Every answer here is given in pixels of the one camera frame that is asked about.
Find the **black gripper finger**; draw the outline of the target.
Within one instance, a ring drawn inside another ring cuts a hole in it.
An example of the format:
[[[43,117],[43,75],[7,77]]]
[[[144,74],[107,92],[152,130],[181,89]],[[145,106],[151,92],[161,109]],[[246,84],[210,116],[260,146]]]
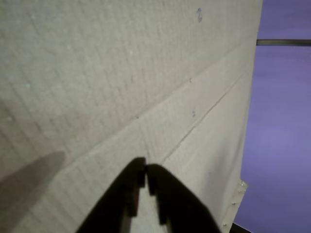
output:
[[[116,177],[83,221],[78,233],[128,233],[138,215],[141,188],[145,187],[146,159],[133,159]]]
[[[159,224],[169,233],[219,233],[209,209],[172,173],[158,164],[146,168],[148,189],[156,199]]]

